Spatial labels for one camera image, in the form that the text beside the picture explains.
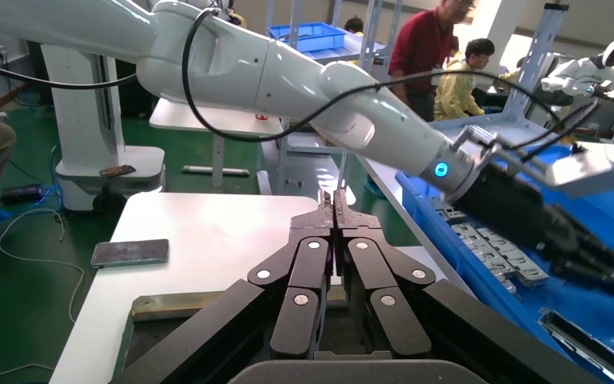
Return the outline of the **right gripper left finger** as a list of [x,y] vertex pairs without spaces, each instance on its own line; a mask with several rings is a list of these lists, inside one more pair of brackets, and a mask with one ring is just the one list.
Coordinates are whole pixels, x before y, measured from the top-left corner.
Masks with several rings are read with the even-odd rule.
[[291,219],[287,243],[112,378],[113,383],[247,383],[269,362],[313,356],[329,287],[334,212]]

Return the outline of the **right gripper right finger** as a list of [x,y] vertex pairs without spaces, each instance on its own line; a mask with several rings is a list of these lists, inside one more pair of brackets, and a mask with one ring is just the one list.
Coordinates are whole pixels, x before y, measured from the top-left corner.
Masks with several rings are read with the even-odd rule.
[[377,218],[333,194],[337,268],[366,338],[396,364],[394,382],[594,383],[596,376],[432,269],[390,246]]

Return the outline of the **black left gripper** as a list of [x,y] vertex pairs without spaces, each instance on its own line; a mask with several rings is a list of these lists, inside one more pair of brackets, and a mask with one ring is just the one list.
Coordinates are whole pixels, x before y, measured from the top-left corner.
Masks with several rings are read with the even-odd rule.
[[[614,295],[614,250],[561,205],[498,165],[487,165],[469,189],[451,203],[517,246],[536,250],[553,275]],[[569,226],[578,247],[569,250]]]

